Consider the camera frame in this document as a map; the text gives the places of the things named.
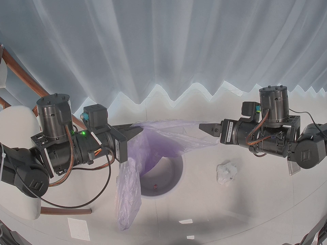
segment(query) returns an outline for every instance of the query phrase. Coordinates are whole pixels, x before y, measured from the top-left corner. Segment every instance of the white chair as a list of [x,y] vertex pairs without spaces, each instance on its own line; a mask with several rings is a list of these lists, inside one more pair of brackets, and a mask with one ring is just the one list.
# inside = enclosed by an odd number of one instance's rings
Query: white chair
[[[33,147],[31,136],[40,132],[40,126],[31,109],[25,106],[11,106],[0,111],[0,141],[10,148]],[[23,194],[15,186],[0,182],[0,205],[11,213],[34,220],[40,214],[80,215],[90,214],[90,209],[57,209],[41,207],[41,200]]]

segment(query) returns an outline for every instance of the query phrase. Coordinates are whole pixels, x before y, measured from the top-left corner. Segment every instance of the gray curtain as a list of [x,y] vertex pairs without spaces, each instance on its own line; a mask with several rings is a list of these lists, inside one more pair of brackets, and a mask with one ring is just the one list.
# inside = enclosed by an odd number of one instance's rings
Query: gray curtain
[[[327,91],[327,0],[0,0],[0,41],[50,93],[109,106],[155,84]],[[20,103],[38,97],[8,73]]]

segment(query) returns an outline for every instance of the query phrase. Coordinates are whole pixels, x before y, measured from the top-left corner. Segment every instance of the white tile floor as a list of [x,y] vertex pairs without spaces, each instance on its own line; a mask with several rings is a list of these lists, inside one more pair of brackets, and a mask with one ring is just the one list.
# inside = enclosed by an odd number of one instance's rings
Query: white tile floor
[[[323,92],[304,93],[299,88],[289,93],[290,107],[312,112],[318,123],[327,122],[326,99]],[[212,97],[205,89],[194,86],[173,102],[159,87],[142,104],[134,104],[120,95],[109,108],[108,121],[115,125],[160,119],[238,120],[243,101],[259,102],[258,89],[240,93],[221,87]],[[310,122],[307,115],[301,115],[301,130]],[[70,216],[87,221],[91,241],[71,238],[67,216],[41,215],[28,221],[2,209],[0,219],[33,245],[283,244],[300,242],[327,213],[327,159],[294,176],[288,175],[285,159],[271,155],[258,158],[238,146],[219,144],[195,150],[187,153],[185,160],[186,173],[179,187],[164,198],[143,199],[134,223],[123,232],[115,222],[117,163],[107,190],[91,205],[93,213]],[[96,164],[104,161],[97,159]],[[216,182],[215,170],[227,161],[236,164],[238,174],[221,186]],[[45,198],[62,205],[81,204],[98,193],[107,173],[105,169],[76,171],[62,186],[49,190]],[[186,219],[192,219],[193,223],[179,223]]]

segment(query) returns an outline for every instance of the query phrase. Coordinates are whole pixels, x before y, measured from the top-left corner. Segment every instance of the white chair seat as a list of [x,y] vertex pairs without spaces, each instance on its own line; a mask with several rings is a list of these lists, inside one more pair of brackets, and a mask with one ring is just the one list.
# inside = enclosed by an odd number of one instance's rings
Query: white chair seat
[[[10,148],[33,147],[31,136],[40,132],[39,123],[25,106],[11,106],[0,111],[0,141]],[[0,205],[25,219],[37,219],[41,200],[23,194],[15,186],[0,182]]]

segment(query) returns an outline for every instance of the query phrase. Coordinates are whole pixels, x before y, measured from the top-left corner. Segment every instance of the translucent purple bag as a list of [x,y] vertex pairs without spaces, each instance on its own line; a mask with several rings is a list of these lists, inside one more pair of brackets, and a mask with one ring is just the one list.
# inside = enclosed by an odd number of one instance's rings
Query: translucent purple bag
[[140,176],[154,168],[162,157],[175,158],[218,143],[217,138],[198,129],[200,123],[161,120],[134,124],[143,131],[128,141],[128,161],[121,164],[116,182],[116,217],[120,230],[131,226],[141,207]]

